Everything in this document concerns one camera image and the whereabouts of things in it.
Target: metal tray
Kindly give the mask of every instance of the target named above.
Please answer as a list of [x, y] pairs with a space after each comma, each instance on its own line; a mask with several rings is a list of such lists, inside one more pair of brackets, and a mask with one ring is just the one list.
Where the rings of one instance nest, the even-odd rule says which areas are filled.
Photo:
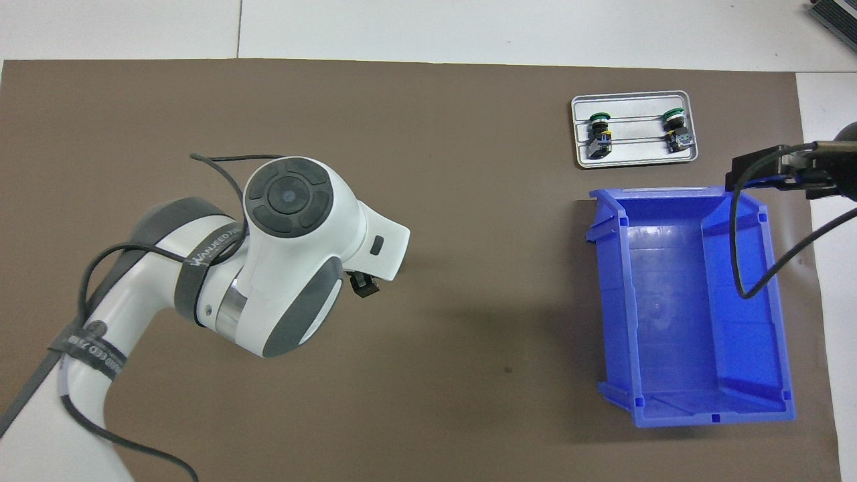
[[[661, 116], [675, 107], [684, 108], [685, 125], [697, 143], [687, 150], [671, 153], [664, 141], [667, 133]], [[586, 156], [589, 118], [596, 112], [610, 114], [613, 152], [601, 159], [589, 159]], [[585, 169], [689, 162], [698, 154], [690, 98], [681, 90], [579, 95], [572, 99], [572, 130], [578, 164]]]

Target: blue storage bin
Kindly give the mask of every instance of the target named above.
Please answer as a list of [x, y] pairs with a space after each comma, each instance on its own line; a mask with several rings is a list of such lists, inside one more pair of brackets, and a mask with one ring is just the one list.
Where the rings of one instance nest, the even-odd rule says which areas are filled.
[[[776, 277], [735, 291], [723, 188], [595, 190], [607, 381], [638, 427], [794, 419]], [[766, 206], [742, 195], [747, 286], [775, 261]]]

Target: brown mat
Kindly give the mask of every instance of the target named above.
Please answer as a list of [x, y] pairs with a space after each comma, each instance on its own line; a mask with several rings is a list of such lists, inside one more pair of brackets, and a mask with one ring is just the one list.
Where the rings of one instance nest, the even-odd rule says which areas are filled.
[[[575, 167], [579, 94], [683, 89], [688, 165]], [[157, 203], [228, 185], [187, 159], [321, 160], [412, 230], [399, 277], [343, 292], [304, 348], [263, 360], [162, 313], [106, 404], [112, 430], [218, 480], [839, 480], [812, 253], [780, 276], [798, 419], [642, 430], [604, 378], [590, 190], [712, 185], [801, 141], [794, 75], [278, 60], [7, 61], [0, 409], [75, 311], [87, 262]], [[240, 183], [256, 163], [229, 169]], [[810, 229], [761, 193], [776, 252]], [[179, 469], [122, 450], [138, 480]]]

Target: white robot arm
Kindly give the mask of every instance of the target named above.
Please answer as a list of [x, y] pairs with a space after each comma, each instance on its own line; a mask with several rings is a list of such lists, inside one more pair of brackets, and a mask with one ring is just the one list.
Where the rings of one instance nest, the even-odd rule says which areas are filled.
[[72, 419], [61, 395], [104, 427], [112, 380], [168, 308], [260, 357], [288, 352], [324, 322], [344, 273], [361, 296], [377, 291], [373, 278], [393, 280], [410, 237], [358, 201], [330, 167], [304, 157], [254, 172], [243, 208], [246, 242], [225, 261], [219, 256], [244, 230], [200, 198], [159, 206], [138, 222], [131, 243], [173, 256], [120, 255], [89, 300], [83, 328], [63, 331], [0, 419], [0, 481], [132, 480], [112, 443]]

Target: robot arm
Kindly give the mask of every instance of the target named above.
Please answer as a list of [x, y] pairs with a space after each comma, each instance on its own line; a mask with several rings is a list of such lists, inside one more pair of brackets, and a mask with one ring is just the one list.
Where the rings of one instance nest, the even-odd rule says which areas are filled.
[[753, 169], [747, 188], [805, 190], [806, 199], [839, 195], [857, 201], [857, 122], [840, 131], [833, 141], [815, 141], [804, 152], [776, 156], [772, 162], [757, 165], [787, 147], [774, 146], [732, 159], [726, 190], [733, 190], [738, 179]]
[[[183, 261], [124, 251], [94, 291], [84, 329], [128, 356], [154, 315], [172, 308], [258, 356], [276, 356], [316, 332], [344, 271], [371, 286], [373, 277], [392, 280], [410, 237], [309, 158], [266, 163], [250, 177], [243, 207], [246, 242], [220, 263], [213, 260], [242, 230], [211, 204], [186, 198], [144, 216], [131, 241]], [[85, 337], [79, 345], [90, 347]], [[112, 444], [76, 423], [60, 402], [67, 392], [103, 427], [113, 377], [67, 354], [58, 365], [59, 357], [45, 359], [0, 419], [0, 479], [131, 480]]]

